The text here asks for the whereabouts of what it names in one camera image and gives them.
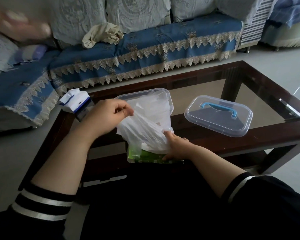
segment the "purple pillow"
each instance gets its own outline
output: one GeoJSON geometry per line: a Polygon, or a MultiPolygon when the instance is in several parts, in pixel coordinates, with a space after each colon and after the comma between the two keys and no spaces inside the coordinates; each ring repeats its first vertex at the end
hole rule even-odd
{"type": "Polygon", "coordinates": [[[20,48],[8,61],[8,64],[15,65],[24,62],[40,60],[48,47],[42,44],[28,45],[20,48]]]}

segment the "striped sleeve cuff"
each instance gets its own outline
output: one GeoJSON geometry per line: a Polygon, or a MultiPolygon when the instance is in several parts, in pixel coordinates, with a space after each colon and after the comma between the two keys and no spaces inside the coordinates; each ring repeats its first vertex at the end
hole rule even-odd
{"type": "Polygon", "coordinates": [[[246,182],[253,177],[254,176],[249,172],[241,173],[226,188],[221,197],[221,200],[231,203],[236,193],[238,193],[239,190],[246,184],[246,182]]]}
{"type": "Polygon", "coordinates": [[[74,195],[61,194],[28,184],[17,196],[11,208],[24,216],[46,221],[66,219],[74,195]]]}

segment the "beige cloth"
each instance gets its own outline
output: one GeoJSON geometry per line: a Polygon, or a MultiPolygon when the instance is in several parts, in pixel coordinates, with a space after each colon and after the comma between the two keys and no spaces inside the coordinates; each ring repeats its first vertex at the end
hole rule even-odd
{"type": "Polygon", "coordinates": [[[123,38],[119,26],[112,23],[104,23],[93,26],[82,39],[84,48],[92,48],[96,43],[103,41],[109,44],[118,44],[123,38]]]}

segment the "coffee table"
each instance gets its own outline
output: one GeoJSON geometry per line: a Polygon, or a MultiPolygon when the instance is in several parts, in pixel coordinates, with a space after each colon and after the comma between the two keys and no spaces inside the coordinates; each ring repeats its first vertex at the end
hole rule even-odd
{"type": "MultiPolygon", "coordinates": [[[[121,87],[91,93],[90,96],[96,103],[101,99],[153,88],[170,91],[174,104],[171,125],[176,135],[186,137],[242,168],[255,168],[260,174],[272,173],[300,153],[300,100],[244,61],[123,84],[121,87]],[[199,95],[247,105],[254,114],[248,133],[233,138],[187,121],[184,117],[185,108],[199,95]],[[265,149],[273,150],[267,154],[265,149]]],[[[78,123],[74,114],[60,112],[20,189],[78,123]]],[[[85,187],[92,185],[92,181],[124,178],[139,169],[146,169],[155,175],[194,168],[189,161],[171,165],[130,164],[127,162],[126,149],[127,143],[116,134],[116,129],[95,140],[88,154],[82,185],[85,187]]]]}

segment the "blue sofa cover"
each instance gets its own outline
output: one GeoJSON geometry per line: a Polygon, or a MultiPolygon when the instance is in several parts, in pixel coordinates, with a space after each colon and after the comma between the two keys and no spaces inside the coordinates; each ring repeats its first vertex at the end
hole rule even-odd
{"type": "Polygon", "coordinates": [[[57,50],[47,52],[39,61],[0,74],[0,109],[18,113],[33,126],[42,125],[59,100],[48,77],[48,65],[59,54],[57,50]]]}
{"type": "Polygon", "coordinates": [[[52,84],[67,89],[116,82],[174,67],[228,58],[239,45],[243,23],[220,13],[125,34],[119,44],[68,47],[51,62],[52,84]]]}

